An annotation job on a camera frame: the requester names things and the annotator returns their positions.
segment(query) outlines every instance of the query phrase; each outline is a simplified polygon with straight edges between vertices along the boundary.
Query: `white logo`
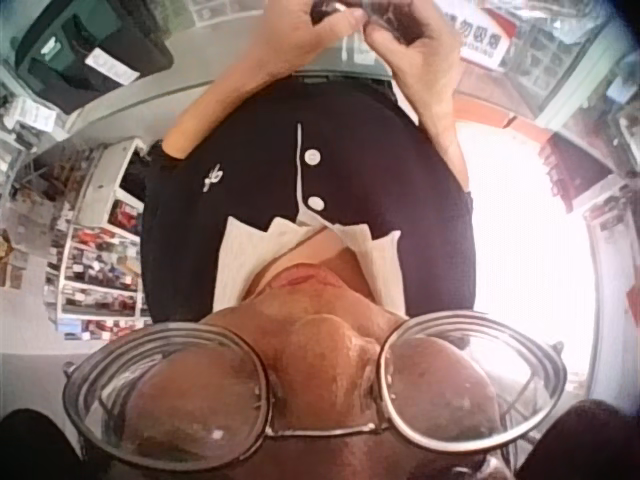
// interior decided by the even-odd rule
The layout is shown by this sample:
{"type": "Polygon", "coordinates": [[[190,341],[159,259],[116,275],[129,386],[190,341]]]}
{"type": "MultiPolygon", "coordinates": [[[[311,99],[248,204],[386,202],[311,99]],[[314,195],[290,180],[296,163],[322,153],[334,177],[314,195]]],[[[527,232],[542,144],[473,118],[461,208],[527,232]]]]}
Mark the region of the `white logo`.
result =
{"type": "Polygon", "coordinates": [[[220,164],[216,165],[216,167],[209,172],[209,176],[204,179],[204,187],[202,188],[202,193],[207,193],[209,191],[209,187],[212,183],[218,183],[222,178],[224,172],[220,170],[220,164]]]}

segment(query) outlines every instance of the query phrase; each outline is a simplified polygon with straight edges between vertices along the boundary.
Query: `sign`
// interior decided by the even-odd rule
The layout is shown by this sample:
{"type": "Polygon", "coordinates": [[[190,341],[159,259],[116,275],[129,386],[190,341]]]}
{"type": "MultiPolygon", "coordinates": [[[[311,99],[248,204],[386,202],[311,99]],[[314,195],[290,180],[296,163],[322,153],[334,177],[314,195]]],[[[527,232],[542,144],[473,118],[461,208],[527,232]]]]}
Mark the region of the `sign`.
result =
{"type": "Polygon", "coordinates": [[[18,97],[11,103],[3,122],[9,130],[13,130],[17,122],[22,122],[43,132],[51,133],[56,124],[56,112],[37,104],[30,98],[18,97]]]}
{"type": "Polygon", "coordinates": [[[131,70],[100,48],[94,49],[84,63],[122,85],[129,85],[140,76],[140,72],[131,70]]]}
{"type": "Polygon", "coordinates": [[[499,13],[477,7],[468,0],[436,0],[436,3],[462,36],[462,58],[498,70],[517,25],[499,13]]]}

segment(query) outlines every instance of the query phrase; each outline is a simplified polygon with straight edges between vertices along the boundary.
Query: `person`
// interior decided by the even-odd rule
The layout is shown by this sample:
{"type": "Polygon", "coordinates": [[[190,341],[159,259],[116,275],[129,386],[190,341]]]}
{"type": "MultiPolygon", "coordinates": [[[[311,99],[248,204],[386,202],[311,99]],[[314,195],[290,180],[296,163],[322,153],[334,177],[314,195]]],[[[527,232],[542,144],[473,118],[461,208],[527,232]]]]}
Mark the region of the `person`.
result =
{"type": "MultiPolygon", "coordinates": [[[[286,399],[275,419],[286,428],[370,421],[385,338],[407,317],[474,305],[472,202],[453,111],[461,42],[432,0],[404,6],[422,25],[410,46],[359,8],[314,25],[311,0],[269,1],[245,53],[150,152],[141,246],[152,319],[245,340],[286,399]],[[292,77],[360,30],[418,124],[379,84],[292,77]]],[[[478,383],[477,409],[448,422],[447,435],[497,428],[494,395],[454,347],[434,341],[406,362],[412,375],[435,373],[443,391],[447,365],[458,384],[478,383]],[[421,369],[434,361],[438,372],[421,369]]],[[[203,405],[229,387],[227,369],[206,351],[159,366],[129,402],[131,448],[175,455],[188,449],[177,439],[191,442],[184,425],[222,422],[203,405]]],[[[265,444],[232,478],[422,478],[485,460],[391,435],[293,441],[265,444]]]]}

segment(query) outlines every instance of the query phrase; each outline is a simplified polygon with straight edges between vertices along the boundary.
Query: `finger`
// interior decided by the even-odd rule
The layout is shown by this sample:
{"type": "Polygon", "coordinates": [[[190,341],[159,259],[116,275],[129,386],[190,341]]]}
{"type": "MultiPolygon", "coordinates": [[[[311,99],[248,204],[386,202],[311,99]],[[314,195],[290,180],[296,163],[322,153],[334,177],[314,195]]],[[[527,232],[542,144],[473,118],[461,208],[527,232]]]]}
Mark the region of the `finger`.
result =
{"type": "Polygon", "coordinates": [[[362,28],[367,21],[367,14],[360,8],[349,8],[334,13],[320,22],[315,30],[322,47],[330,47],[344,37],[353,35],[362,28]]]}
{"type": "Polygon", "coordinates": [[[391,68],[407,51],[407,47],[398,42],[389,30],[375,23],[367,25],[364,38],[373,51],[391,68]]]}

